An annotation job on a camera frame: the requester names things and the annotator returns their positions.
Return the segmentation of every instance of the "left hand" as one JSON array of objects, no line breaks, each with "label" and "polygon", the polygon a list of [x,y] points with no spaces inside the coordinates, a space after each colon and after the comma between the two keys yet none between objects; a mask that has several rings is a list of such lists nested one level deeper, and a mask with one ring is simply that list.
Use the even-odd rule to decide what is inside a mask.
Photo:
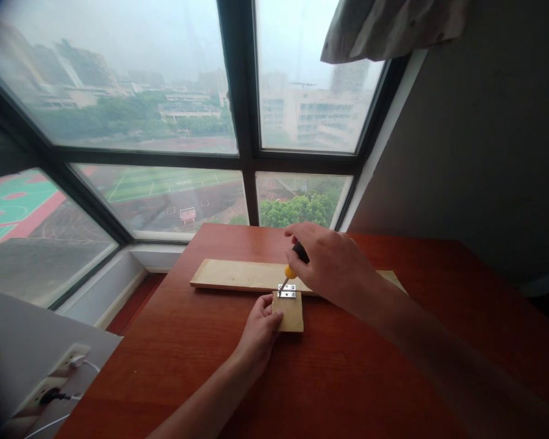
[{"label": "left hand", "polygon": [[282,320],[282,311],[273,314],[273,295],[266,294],[258,298],[250,311],[246,327],[232,359],[248,368],[257,379],[267,368],[273,345],[279,332],[276,332]]}]

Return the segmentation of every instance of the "wall socket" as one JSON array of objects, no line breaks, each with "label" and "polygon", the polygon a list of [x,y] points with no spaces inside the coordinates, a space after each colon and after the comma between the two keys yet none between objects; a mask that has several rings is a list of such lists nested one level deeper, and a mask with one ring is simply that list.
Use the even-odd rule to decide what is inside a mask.
[{"label": "wall socket", "polygon": [[50,389],[57,387],[63,389],[67,380],[73,373],[71,361],[80,355],[87,355],[91,347],[75,343],[67,350],[65,355],[55,364],[51,373],[35,387],[30,395],[20,405],[16,414],[2,427],[0,437],[3,439],[20,439],[39,418],[46,405],[41,405],[41,398]]},{"label": "wall socket", "polygon": [[41,405],[41,398],[43,395],[52,389],[53,387],[62,388],[69,378],[67,377],[45,377],[39,385],[31,392],[22,404],[20,410],[16,413],[15,417],[21,416],[38,416],[41,414],[45,405]]},{"label": "wall socket", "polygon": [[53,371],[49,374],[54,377],[68,377],[73,368],[71,367],[71,361],[80,355],[87,355],[91,351],[91,347],[84,344],[75,343],[65,353],[63,357],[57,362]]}]

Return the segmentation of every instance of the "sky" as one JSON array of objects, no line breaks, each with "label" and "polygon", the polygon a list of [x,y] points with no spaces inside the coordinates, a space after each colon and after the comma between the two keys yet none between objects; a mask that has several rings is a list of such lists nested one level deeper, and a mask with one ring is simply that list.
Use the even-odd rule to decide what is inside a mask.
[{"label": "sky", "polygon": [[[259,69],[328,88],[332,66],[319,61],[338,0],[256,0]],[[166,82],[196,80],[224,67],[215,0],[6,0],[0,20],[32,45],[61,38],[102,54],[120,74],[158,71]],[[374,88],[382,63],[371,63]]]}]

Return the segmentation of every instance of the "forearm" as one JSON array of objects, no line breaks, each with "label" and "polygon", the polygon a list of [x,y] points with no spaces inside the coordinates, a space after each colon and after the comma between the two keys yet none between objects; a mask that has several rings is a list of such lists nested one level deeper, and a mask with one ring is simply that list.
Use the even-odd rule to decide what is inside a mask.
[{"label": "forearm", "polygon": [[397,287],[375,287],[368,292],[365,320],[427,376],[472,436],[549,435],[549,405]]},{"label": "forearm", "polygon": [[215,438],[255,381],[234,356],[148,437]]}]

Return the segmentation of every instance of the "hand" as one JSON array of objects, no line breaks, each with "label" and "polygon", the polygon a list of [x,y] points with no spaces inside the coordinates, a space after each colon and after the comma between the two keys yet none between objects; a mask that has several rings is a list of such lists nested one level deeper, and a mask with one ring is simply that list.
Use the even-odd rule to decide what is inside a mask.
[{"label": "hand", "polygon": [[255,379],[267,368],[273,345],[279,335],[276,329],[281,320],[282,311],[278,310],[273,314],[272,294],[259,297],[250,311],[246,327],[232,358],[248,368]]},{"label": "hand", "polygon": [[309,264],[291,249],[285,253],[290,267],[299,278],[320,296],[358,315],[362,294],[384,279],[346,234],[340,234],[313,223],[291,224],[285,236],[301,242]]}]

